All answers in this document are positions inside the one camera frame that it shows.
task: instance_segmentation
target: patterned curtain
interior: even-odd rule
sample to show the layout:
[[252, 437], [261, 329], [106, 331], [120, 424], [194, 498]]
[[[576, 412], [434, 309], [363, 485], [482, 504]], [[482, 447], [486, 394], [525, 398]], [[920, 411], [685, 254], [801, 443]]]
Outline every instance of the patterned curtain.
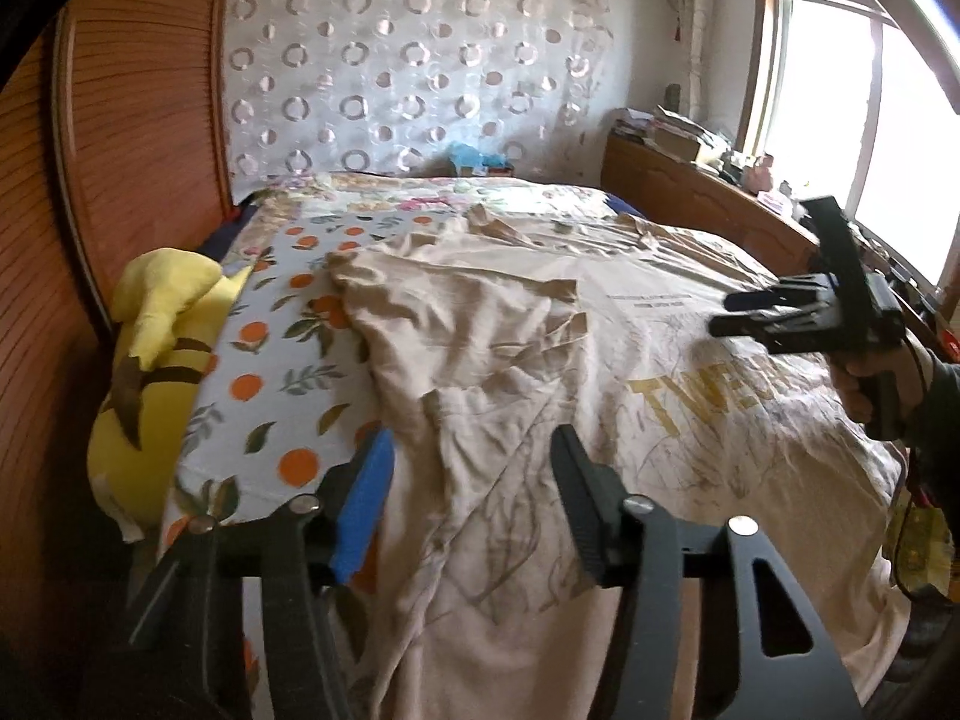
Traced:
[[699, 121], [707, 114], [704, 78], [707, 42], [713, 18], [713, 0], [677, 0], [680, 11], [680, 43], [685, 69], [680, 84], [680, 113]]

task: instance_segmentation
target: floral blanket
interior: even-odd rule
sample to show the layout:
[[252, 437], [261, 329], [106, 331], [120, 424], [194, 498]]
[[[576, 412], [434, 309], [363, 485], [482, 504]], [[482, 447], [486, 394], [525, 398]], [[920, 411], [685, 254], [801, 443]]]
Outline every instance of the floral blanket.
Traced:
[[519, 178], [390, 178], [363, 173], [317, 173], [278, 180], [256, 193], [259, 210], [227, 256], [230, 273], [256, 260], [277, 230], [301, 215], [374, 211], [465, 211], [481, 203], [507, 214], [601, 218], [614, 215], [599, 189], [535, 184]]

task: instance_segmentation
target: yellow plush toy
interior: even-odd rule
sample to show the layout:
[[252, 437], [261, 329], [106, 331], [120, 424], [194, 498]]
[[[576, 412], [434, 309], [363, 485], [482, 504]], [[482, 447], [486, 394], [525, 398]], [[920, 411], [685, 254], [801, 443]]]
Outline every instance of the yellow plush toy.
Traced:
[[93, 424], [86, 470], [124, 541], [160, 523], [197, 386], [249, 273], [227, 278], [208, 257], [161, 248], [128, 264], [117, 284], [113, 382]]

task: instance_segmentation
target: box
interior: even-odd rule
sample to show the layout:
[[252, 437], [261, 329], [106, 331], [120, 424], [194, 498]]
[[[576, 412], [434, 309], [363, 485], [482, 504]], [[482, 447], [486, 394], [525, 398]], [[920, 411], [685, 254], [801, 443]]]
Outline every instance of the box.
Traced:
[[722, 148], [709, 146], [698, 138], [688, 138], [678, 135], [663, 127], [654, 127], [653, 141], [656, 147], [665, 151], [680, 162], [706, 163], [723, 153]]

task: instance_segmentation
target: beige cloth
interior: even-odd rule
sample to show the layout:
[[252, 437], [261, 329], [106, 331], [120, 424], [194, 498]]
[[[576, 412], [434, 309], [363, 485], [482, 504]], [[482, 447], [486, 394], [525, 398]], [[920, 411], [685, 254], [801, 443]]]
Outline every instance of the beige cloth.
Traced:
[[752, 258], [629, 217], [473, 209], [330, 269], [397, 435], [374, 717], [587, 716], [618, 595], [584, 576], [560, 505], [548, 445], [568, 421], [677, 517], [757, 519], [872, 693], [908, 615], [878, 555], [899, 457], [845, 418], [819, 355], [707, 336], [725, 293], [772, 280]]

